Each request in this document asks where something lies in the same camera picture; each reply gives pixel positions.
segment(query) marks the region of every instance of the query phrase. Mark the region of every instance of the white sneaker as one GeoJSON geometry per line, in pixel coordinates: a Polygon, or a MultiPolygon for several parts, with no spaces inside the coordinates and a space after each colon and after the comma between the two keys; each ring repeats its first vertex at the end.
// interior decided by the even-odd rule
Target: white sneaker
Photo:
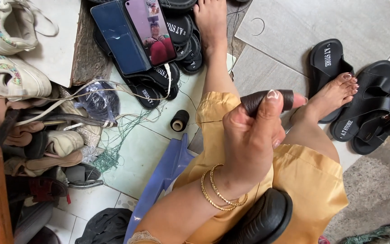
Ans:
{"type": "Polygon", "coordinates": [[[31,51],[37,44],[34,15],[26,0],[0,0],[0,54],[31,51]]]}
{"type": "MultiPolygon", "coordinates": [[[[32,67],[18,56],[0,55],[0,95],[47,97],[52,86],[40,70],[32,67]]],[[[29,97],[8,98],[9,101],[25,100],[29,97]]]]}

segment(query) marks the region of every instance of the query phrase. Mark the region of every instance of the bare foot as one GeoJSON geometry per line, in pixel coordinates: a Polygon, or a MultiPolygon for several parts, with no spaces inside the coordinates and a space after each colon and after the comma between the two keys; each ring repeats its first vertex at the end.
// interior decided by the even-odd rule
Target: bare foot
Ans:
{"type": "Polygon", "coordinates": [[[306,106],[301,107],[292,116],[290,122],[294,123],[300,119],[308,119],[318,122],[344,104],[351,102],[353,95],[359,87],[358,80],[350,73],[338,75],[335,80],[327,83],[306,106]]]}
{"type": "Polygon", "coordinates": [[[226,0],[198,0],[194,15],[206,58],[214,52],[227,53],[226,0]]]}

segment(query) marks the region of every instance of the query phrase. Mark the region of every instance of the thread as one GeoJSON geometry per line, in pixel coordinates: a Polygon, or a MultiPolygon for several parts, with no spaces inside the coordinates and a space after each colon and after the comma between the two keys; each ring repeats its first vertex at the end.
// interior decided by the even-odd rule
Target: thread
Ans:
{"type": "Polygon", "coordinates": [[[177,111],[174,118],[171,120],[171,129],[176,132],[181,132],[186,129],[189,122],[189,113],[186,110],[177,111]]]}

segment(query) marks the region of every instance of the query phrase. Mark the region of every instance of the bracelet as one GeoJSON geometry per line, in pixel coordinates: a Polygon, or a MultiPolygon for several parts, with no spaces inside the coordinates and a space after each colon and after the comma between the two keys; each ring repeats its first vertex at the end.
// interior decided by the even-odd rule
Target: bracelet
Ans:
{"type": "Polygon", "coordinates": [[[218,191],[218,189],[216,188],[216,185],[214,183],[214,179],[213,179],[213,172],[214,170],[218,167],[218,166],[223,166],[224,164],[217,164],[215,165],[211,170],[210,170],[210,182],[211,182],[211,186],[213,187],[213,190],[214,192],[216,192],[216,195],[218,195],[218,197],[220,197],[224,202],[226,202],[228,205],[231,205],[231,206],[234,206],[234,207],[240,207],[242,206],[243,204],[246,203],[246,201],[248,200],[248,194],[245,194],[245,198],[243,199],[242,202],[239,203],[239,200],[237,200],[237,203],[233,203],[227,199],[225,199],[218,191]]]}
{"type": "Polygon", "coordinates": [[[231,211],[233,209],[235,209],[236,207],[230,207],[230,208],[223,208],[219,205],[216,205],[209,197],[209,195],[207,195],[207,192],[205,191],[205,187],[204,187],[204,179],[205,179],[205,175],[207,175],[207,173],[209,172],[210,170],[207,170],[201,177],[201,190],[202,190],[202,193],[204,194],[204,197],[205,199],[207,199],[207,201],[209,201],[209,203],[211,205],[213,205],[213,207],[219,209],[219,210],[222,210],[222,211],[231,211]]]}

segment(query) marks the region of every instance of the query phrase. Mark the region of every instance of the smartphone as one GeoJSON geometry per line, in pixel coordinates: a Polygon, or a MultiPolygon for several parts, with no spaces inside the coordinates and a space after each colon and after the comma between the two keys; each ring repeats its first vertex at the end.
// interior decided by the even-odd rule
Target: smartphone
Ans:
{"type": "Polygon", "coordinates": [[[176,59],[159,0],[127,0],[124,7],[153,67],[176,59]]]}

